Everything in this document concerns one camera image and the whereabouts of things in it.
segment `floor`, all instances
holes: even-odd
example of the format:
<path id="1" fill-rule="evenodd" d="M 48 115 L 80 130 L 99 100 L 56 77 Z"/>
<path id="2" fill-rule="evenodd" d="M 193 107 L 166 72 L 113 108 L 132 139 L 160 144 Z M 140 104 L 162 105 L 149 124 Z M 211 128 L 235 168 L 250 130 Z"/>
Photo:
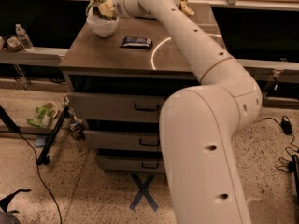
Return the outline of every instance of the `floor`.
<path id="1" fill-rule="evenodd" d="M 49 83 L 32 83 L 27 91 L 21 83 L 0 80 L 0 106 L 18 125 L 34 118 L 36 108 L 52 100 L 61 106 L 66 87 Z M 293 134 L 299 133 L 298 100 L 269 99 L 261 117 L 281 121 L 288 116 Z M 26 136 L 35 145 L 35 136 Z M 271 119 L 257 120 L 233 138 L 235 159 L 253 224 L 299 223 L 298 205 L 292 174 L 276 169 L 279 157 L 288 159 L 285 147 L 291 147 L 286 136 Z M 299 145 L 299 138 L 294 144 Z M 40 147 L 34 147 L 37 155 Z M 75 140 L 60 130 L 50 149 L 50 164 L 39 166 L 45 184 L 59 205 L 66 224 L 175 224 L 170 193 L 164 174 L 103 171 L 95 163 L 95 152 L 84 140 Z M 41 184 L 33 150 L 16 135 L 0 133 L 0 198 L 17 189 L 30 189 L 15 196 L 8 207 L 18 210 L 15 216 L 23 224 L 59 223 L 57 207 Z M 139 193 L 138 179 L 144 184 L 153 180 Z M 143 194 L 149 193 L 151 200 Z M 136 203 L 136 196 L 141 198 Z"/>

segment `clear plastic bottle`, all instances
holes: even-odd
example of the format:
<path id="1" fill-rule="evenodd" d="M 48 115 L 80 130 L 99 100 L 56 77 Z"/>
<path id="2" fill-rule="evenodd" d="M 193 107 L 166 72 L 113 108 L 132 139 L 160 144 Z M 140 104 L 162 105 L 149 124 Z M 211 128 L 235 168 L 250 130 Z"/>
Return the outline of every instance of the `clear plastic bottle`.
<path id="1" fill-rule="evenodd" d="M 16 34 L 18 35 L 18 38 L 21 41 L 21 44 L 26 51 L 35 50 L 26 30 L 23 27 L 21 27 L 19 24 L 16 24 Z"/>

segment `blue tape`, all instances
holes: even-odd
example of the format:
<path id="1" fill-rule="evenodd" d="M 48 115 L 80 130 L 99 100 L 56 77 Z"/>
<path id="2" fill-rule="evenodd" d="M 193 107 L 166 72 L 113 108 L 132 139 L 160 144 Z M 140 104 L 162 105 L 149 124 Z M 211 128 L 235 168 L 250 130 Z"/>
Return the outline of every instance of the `blue tape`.
<path id="1" fill-rule="evenodd" d="M 137 174 L 131 174 L 131 177 L 136 182 L 136 184 L 138 185 L 139 192 L 136 194 L 136 196 L 133 199 L 133 201 L 132 201 L 129 208 L 131 210 L 135 210 L 137 205 L 139 204 L 140 200 L 144 196 L 146 198 L 146 200 L 149 202 L 149 205 L 152 208 L 152 210 L 157 211 L 158 210 L 158 205 L 153 200 L 153 198 L 151 197 L 151 195 L 148 191 L 148 187 L 149 187 L 150 183 L 152 182 L 153 178 L 155 177 L 155 175 L 149 175 L 147 180 L 144 182 L 144 184 L 142 184 L 142 182 L 141 182 L 140 178 L 137 176 Z"/>

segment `drawer handle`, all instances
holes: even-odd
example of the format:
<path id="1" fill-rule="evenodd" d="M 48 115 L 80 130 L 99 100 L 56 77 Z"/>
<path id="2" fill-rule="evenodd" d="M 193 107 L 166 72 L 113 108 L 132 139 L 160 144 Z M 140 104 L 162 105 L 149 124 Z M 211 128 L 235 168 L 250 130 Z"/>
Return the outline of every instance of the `drawer handle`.
<path id="1" fill-rule="evenodd" d="M 144 163 L 141 163 L 142 168 L 144 169 L 158 169 L 159 168 L 159 162 L 156 163 L 156 166 L 146 166 Z"/>
<path id="2" fill-rule="evenodd" d="M 140 146 L 159 146 L 160 145 L 160 140 L 157 140 L 157 143 L 143 143 L 142 138 L 139 138 L 139 145 Z"/>
<path id="3" fill-rule="evenodd" d="M 137 103 L 134 104 L 134 109 L 137 111 L 157 112 L 159 108 L 160 108 L 159 105 L 157 105 L 155 108 L 146 108 L 146 107 L 141 107 Z"/>

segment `power adapter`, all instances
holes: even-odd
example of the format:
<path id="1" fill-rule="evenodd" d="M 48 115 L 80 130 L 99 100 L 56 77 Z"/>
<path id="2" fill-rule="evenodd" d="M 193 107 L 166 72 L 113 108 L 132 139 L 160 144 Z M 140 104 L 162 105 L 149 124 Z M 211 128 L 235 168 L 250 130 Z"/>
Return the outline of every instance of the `power adapter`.
<path id="1" fill-rule="evenodd" d="M 292 134 L 292 125 L 288 117 L 282 117 L 282 121 L 280 123 L 283 132 L 287 135 Z"/>

